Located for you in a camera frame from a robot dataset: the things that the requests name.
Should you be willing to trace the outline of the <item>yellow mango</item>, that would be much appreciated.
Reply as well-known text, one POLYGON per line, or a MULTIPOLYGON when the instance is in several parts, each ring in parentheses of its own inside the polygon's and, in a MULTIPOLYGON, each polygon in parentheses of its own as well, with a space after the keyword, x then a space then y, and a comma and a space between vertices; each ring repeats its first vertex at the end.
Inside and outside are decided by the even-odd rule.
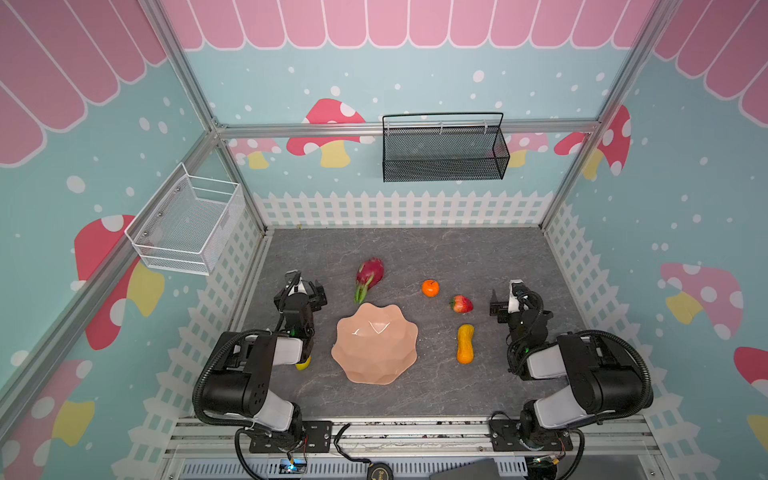
POLYGON ((312 357, 311 357, 311 356, 309 356, 309 357, 308 357, 308 358, 307 358, 307 359, 306 359, 304 362, 302 362, 302 363, 297 363, 297 364, 295 365, 296 369, 297 369, 297 370, 299 370, 299 371, 304 371, 304 370, 306 370, 306 369, 307 369, 307 368, 310 366, 311 360, 312 360, 312 357))

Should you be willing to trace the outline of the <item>yellow orange squash fruit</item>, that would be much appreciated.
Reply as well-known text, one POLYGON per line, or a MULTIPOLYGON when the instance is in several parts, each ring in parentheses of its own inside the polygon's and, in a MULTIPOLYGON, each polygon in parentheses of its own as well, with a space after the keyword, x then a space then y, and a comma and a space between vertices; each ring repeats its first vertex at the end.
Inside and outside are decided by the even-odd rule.
POLYGON ((474 326, 470 324, 461 325, 457 332, 457 361, 462 365, 471 364, 474 360, 474 326))

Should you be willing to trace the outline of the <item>red strawberry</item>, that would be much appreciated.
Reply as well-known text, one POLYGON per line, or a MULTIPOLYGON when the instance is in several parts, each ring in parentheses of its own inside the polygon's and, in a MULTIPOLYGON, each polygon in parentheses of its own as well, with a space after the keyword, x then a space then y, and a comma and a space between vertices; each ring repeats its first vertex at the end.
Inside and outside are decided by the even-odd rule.
POLYGON ((450 301, 450 307, 455 313, 459 314, 466 314, 474 309, 472 301, 463 295, 454 296, 450 301))

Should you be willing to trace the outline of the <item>pink dragon fruit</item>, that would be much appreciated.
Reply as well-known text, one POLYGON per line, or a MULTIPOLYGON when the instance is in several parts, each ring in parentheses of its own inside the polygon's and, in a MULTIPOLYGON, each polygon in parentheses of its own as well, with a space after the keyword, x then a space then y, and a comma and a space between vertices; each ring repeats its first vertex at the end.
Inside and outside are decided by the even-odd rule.
POLYGON ((384 273, 384 264, 379 258, 371 258, 360 266, 356 276, 354 294, 354 300, 357 304, 362 304, 365 301, 369 290, 383 279, 384 273))

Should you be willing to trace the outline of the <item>pink scalloped fruit bowl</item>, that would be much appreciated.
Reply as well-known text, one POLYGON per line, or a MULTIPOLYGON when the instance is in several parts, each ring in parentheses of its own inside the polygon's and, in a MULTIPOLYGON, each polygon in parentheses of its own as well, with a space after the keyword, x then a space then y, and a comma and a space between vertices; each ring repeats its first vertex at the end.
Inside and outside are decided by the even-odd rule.
POLYGON ((364 303, 338 321, 331 355, 349 381, 388 385, 415 364, 418 334, 398 306, 364 303))

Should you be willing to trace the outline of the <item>small orange fruit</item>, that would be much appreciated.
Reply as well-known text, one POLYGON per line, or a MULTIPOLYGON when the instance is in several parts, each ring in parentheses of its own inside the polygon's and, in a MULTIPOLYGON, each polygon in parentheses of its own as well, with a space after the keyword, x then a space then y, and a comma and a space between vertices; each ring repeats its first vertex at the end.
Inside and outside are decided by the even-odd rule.
POLYGON ((422 294, 428 298, 434 298, 440 293, 440 285, 436 280, 425 280, 421 285, 422 294))

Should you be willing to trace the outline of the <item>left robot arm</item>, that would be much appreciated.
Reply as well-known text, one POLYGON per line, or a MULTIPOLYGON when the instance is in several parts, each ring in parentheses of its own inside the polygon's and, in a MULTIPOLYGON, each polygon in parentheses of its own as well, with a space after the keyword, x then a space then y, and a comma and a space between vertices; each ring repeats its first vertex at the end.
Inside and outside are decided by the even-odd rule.
POLYGON ((288 450, 306 438, 300 407, 270 389, 281 365, 308 365, 315 337, 314 314, 327 304, 324 289, 285 274, 274 297, 278 313, 272 330, 227 331, 219 337, 192 391, 196 418, 208 425, 234 426, 288 450))

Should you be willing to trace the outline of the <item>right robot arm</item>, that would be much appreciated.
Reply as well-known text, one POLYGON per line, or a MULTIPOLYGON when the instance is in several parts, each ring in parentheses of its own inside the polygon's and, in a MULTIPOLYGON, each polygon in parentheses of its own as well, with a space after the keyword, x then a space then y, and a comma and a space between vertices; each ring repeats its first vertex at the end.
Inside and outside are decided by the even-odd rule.
POLYGON ((628 341, 603 330, 569 332, 549 340, 552 311, 523 281, 509 282, 509 298, 489 311, 509 328, 508 371, 524 381, 564 379, 557 392, 525 403, 519 416, 488 419, 496 451, 572 447, 576 429, 633 416, 653 403, 650 369, 628 341))

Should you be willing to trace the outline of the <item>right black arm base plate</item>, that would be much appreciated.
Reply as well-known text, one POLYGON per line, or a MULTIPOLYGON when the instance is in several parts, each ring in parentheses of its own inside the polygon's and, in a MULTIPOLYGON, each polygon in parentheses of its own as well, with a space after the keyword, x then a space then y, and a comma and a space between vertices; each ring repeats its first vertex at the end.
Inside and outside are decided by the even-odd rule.
POLYGON ((536 423, 527 424, 506 417, 488 420, 491 444, 495 452, 570 452, 573 442, 565 430, 547 430, 536 423))

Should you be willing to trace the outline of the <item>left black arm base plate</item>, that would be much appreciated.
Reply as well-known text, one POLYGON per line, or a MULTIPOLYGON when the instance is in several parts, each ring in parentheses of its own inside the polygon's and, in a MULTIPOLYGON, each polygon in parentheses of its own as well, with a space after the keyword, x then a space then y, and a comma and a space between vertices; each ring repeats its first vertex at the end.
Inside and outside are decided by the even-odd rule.
POLYGON ((328 453, 332 443, 331 421, 303 421, 301 427, 291 426, 285 432, 270 436, 256 434, 251 438, 248 451, 252 454, 328 453))

